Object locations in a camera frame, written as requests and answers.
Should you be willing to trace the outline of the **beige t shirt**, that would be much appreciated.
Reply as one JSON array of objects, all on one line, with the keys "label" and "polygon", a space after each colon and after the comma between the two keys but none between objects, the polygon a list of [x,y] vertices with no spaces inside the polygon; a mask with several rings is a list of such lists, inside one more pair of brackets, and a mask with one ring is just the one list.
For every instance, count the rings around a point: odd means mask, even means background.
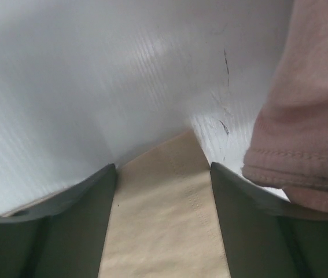
[{"label": "beige t shirt", "polygon": [[229,277],[208,161],[186,131],[116,169],[97,277]]}]

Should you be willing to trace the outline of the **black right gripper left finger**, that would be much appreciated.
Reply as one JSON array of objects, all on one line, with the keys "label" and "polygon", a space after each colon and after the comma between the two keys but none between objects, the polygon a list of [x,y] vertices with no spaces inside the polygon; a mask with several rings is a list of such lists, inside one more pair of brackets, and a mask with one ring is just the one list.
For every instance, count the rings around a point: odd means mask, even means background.
[{"label": "black right gripper left finger", "polygon": [[0,277],[97,277],[117,171],[0,216]]}]

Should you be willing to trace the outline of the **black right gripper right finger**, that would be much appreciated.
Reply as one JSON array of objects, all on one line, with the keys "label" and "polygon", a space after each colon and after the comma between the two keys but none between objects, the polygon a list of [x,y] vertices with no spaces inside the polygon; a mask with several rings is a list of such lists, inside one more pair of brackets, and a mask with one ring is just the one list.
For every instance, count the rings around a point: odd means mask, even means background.
[{"label": "black right gripper right finger", "polygon": [[281,199],[216,162],[211,182],[232,277],[328,277],[328,213]]}]

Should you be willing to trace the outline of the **pink t shirt pile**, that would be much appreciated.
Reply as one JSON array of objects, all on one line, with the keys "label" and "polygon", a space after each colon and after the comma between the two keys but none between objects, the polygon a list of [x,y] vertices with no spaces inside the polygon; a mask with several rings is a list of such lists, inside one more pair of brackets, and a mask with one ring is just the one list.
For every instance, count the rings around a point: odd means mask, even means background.
[{"label": "pink t shirt pile", "polygon": [[242,174],[328,213],[328,1],[295,1]]}]

